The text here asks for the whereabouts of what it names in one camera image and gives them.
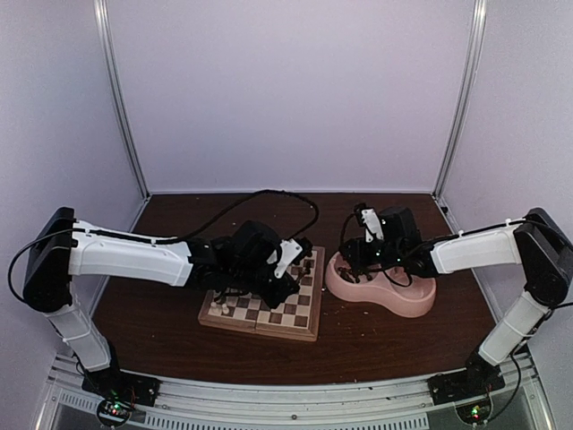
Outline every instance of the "light chessboard square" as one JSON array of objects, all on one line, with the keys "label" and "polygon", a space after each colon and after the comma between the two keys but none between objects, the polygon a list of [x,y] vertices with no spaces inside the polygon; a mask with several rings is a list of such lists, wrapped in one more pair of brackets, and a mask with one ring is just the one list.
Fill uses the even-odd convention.
[{"label": "light chessboard square", "polygon": [[199,323],[264,336],[317,340],[324,273],[323,247],[315,246],[311,257],[286,270],[296,279],[305,269],[310,272],[301,278],[300,291],[289,296],[277,309],[269,309],[260,297],[252,294],[227,297],[227,309],[223,309],[221,305],[213,304],[214,293],[209,291],[199,313]]}]

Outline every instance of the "dark chessboard square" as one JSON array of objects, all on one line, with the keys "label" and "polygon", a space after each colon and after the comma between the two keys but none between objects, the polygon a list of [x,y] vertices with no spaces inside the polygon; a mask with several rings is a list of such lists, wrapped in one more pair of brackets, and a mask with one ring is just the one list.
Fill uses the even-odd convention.
[{"label": "dark chessboard square", "polygon": [[299,296],[298,297],[298,304],[303,306],[309,306],[311,304],[311,297],[310,296]]},{"label": "dark chessboard square", "polygon": [[255,309],[247,309],[247,315],[244,317],[244,319],[248,321],[257,321],[258,317],[259,311]]},{"label": "dark chessboard square", "polygon": [[236,301],[236,307],[243,307],[246,309],[249,307],[249,299],[246,297],[239,297],[239,299]]},{"label": "dark chessboard square", "polygon": [[308,316],[297,315],[295,317],[295,327],[306,327],[308,324]]},{"label": "dark chessboard square", "polygon": [[283,314],[270,314],[269,323],[280,324],[283,321]]},{"label": "dark chessboard square", "polygon": [[296,314],[296,305],[285,304],[285,314]]},{"label": "dark chessboard square", "polygon": [[225,316],[227,318],[233,318],[233,315],[235,314],[235,308],[234,307],[229,307],[229,312],[227,314],[222,314],[221,316]]}]

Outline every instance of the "robotic arm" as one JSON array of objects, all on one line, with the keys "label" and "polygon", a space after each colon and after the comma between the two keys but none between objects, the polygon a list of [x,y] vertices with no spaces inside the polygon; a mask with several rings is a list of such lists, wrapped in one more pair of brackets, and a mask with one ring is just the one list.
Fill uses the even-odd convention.
[{"label": "robotic arm", "polygon": [[276,308],[298,291],[286,272],[310,254],[307,239],[281,240],[246,221],[231,237],[162,238],[99,228],[60,208],[30,248],[23,301],[43,313],[79,358],[84,389],[107,400],[151,406],[154,378],[121,372],[113,345],[95,327],[74,291],[73,276],[110,275],[154,280],[176,288],[253,293]]},{"label": "robotic arm", "polygon": [[569,292],[573,246],[567,237],[543,209],[532,209],[523,219],[425,242],[409,209],[389,208],[375,217],[373,213],[364,204],[355,207],[366,235],[343,242],[339,249],[350,266],[347,276],[355,281],[372,266],[402,266],[411,276],[434,278],[494,264],[522,264],[524,291],[467,359],[466,370],[429,381],[434,404],[502,388],[499,364],[531,337]]}]

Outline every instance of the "brown table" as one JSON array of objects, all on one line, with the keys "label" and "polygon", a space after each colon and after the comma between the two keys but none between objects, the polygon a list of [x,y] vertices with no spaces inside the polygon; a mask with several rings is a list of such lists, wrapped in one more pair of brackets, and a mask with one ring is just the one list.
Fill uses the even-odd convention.
[{"label": "brown table", "polygon": [[[423,237],[448,234],[425,194],[306,194],[321,208],[306,235],[338,247],[342,222],[358,202],[381,210],[410,207]],[[172,236],[191,231],[238,194],[156,195],[136,232]],[[287,237],[312,217],[303,203],[262,196],[226,215],[203,234],[232,234],[247,219],[268,223]],[[351,223],[347,237],[362,235]],[[322,299],[315,343],[273,339],[202,327],[197,322],[204,293],[135,279],[111,279],[95,315],[115,345],[122,368],[218,383],[310,384],[379,381],[452,370],[492,329],[493,319],[470,271],[438,279],[433,309],[416,319],[398,317],[372,304],[343,302],[329,292]]]}]

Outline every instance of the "pink tray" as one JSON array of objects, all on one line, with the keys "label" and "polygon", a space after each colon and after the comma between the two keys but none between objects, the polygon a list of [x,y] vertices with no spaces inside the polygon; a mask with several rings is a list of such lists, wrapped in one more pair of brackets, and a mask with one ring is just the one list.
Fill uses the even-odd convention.
[{"label": "pink tray", "polygon": [[[383,273],[376,273],[373,280],[361,278],[359,284],[340,277],[337,268],[348,267],[339,253],[334,254],[326,269],[325,283],[336,297],[347,302],[372,302],[388,308],[394,314],[416,318],[432,309],[436,297],[436,280],[413,277],[410,287],[398,287],[389,282]],[[390,269],[388,275],[400,284],[407,284],[402,268]]]}]

